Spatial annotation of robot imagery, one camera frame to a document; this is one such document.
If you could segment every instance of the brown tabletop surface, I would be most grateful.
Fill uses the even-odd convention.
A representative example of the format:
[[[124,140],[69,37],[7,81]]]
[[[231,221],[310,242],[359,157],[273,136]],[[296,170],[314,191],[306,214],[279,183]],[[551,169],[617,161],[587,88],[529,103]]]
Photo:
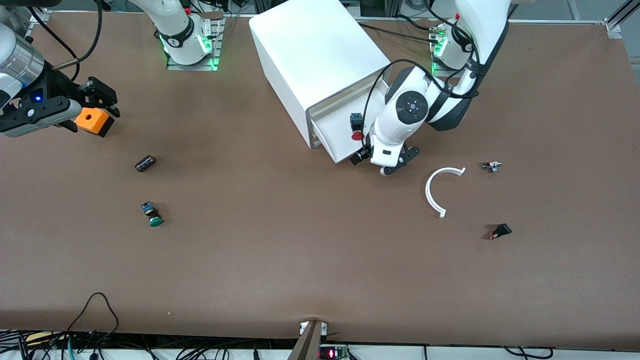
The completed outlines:
[[[81,54],[95,14],[51,28]],[[123,332],[294,338],[320,318],[344,341],[640,349],[640,92],[603,26],[512,25],[461,126],[424,126],[392,177],[307,148],[247,18],[217,72],[165,70],[152,34],[145,15],[105,14],[82,63],[79,81],[118,93],[106,138],[0,139],[0,328],[66,329],[103,291]],[[428,62],[423,42],[370,34]],[[138,173],[147,154],[159,163]],[[444,219],[424,196],[442,167],[467,168],[434,180]],[[112,326],[96,299],[74,328]]]

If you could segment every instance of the battery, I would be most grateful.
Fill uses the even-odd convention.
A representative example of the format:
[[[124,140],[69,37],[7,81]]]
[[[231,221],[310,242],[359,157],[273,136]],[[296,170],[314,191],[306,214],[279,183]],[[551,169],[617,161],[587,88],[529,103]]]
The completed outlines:
[[[156,158],[151,155],[147,155],[144,159],[138,161],[138,163],[136,164],[136,170],[139,172],[144,172],[155,163],[157,163]]]

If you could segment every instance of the white curved handle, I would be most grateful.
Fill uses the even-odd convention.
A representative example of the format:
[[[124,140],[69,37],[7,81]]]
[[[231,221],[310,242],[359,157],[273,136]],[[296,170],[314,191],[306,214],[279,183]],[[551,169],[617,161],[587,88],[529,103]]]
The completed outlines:
[[[444,215],[447,213],[447,210],[441,207],[440,205],[438,205],[435,202],[435,200],[433,200],[433,196],[431,196],[431,180],[433,180],[433,178],[436,175],[442,172],[448,172],[450,174],[456,174],[457,176],[460,176],[465,172],[466,169],[467,168],[457,169],[454,167],[444,167],[434,171],[433,174],[429,176],[429,180],[427,180],[427,185],[424,187],[424,193],[427,195],[427,201],[429,202],[429,205],[431,205],[431,207],[434,208],[435,211],[440,213],[440,218],[444,217]]]

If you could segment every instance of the white box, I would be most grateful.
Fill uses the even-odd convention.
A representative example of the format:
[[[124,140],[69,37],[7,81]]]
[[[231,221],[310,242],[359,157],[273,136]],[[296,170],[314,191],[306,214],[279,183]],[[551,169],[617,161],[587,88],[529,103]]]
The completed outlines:
[[[264,75],[310,148],[337,163],[361,148],[349,116],[361,113],[389,59],[339,0],[288,0],[249,20]],[[369,101],[365,130],[382,112],[388,74]]]

